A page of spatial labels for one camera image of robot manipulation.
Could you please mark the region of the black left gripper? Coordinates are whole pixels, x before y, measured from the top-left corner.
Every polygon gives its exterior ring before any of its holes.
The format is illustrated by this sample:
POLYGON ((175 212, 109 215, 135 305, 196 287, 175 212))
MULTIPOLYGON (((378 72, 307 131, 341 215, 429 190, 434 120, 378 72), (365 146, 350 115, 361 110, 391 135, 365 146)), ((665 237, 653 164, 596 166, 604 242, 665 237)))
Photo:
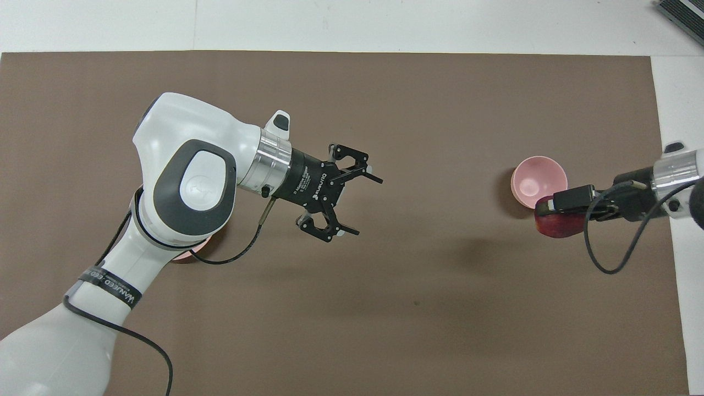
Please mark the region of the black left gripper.
POLYGON ((372 168, 367 162, 367 153, 350 146, 331 144, 329 155, 329 161, 322 161, 293 148, 283 183, 274 191, 276 198, 290 201, 307 210, 296 219, 296 225, 299 230, 325 243, 344 234, 360 235, 359 230, 340 223, 335 215, 332 219, 325 218, 325 227, 315 225, 312 213, 323 211, 322 196, 327 196, 330 200, 332 196, 339 196, 341 193, 341 190, 335 190, 331 185, 344 185, 357 177, 365 177, 379 184, 384 183, 382 178, 372 173, 372 168), (345 158, 352 158, 354 164, 340 167, 339 161, 345 158))

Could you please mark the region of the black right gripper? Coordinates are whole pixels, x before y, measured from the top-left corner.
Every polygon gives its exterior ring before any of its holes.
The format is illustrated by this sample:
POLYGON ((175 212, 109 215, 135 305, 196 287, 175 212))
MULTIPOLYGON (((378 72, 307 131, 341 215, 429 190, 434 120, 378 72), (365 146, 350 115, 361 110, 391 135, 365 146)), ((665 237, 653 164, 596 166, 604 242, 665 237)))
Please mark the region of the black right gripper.
MULTIPOLYGON (((641 221, 656 204, 653 191, 653 168, 641 168, 614 177, 613 185, 633 180, 646 186, 643 190, 634 186, 623 187, 606 195, 594 208, 591 221, 608 221, 623 218, 629 222, 641 221)), ((596 196, 594 185, 583 185, 556 191, 552 199, 540 199, 536 203, 536 216, 558 213, 586 212, 596 196)))

